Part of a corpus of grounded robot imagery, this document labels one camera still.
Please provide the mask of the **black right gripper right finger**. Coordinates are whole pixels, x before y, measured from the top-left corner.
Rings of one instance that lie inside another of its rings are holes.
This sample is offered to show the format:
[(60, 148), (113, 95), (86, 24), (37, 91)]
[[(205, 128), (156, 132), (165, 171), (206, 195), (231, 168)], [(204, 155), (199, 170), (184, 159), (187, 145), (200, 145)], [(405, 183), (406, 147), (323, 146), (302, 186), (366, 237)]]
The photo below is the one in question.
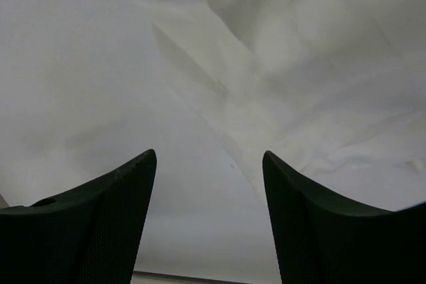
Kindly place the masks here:
[(425, 204), (363, 204), (269, 151), (262, 169), (283, 283), (425, 282)]

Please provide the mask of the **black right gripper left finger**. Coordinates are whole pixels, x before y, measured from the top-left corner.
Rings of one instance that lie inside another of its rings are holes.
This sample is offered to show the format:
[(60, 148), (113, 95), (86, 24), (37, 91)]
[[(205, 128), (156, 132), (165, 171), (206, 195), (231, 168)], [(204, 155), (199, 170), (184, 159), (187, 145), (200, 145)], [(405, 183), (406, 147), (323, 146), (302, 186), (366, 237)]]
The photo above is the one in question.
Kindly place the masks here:
[(156, 174), (147, 150), (31, 206), (1, 210), (2, 283), (130, 283)]

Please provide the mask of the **white pleated skirt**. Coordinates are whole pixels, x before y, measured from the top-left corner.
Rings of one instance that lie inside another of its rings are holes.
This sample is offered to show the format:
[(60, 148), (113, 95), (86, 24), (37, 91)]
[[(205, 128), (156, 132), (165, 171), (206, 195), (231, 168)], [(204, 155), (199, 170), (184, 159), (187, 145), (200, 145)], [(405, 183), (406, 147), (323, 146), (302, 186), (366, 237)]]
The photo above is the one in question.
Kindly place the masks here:
[(425, 201), (425, 0), (1, 0), (1, 198), (147, 149), (136, 269), (280, 280), (270, 150), (387, 210)]

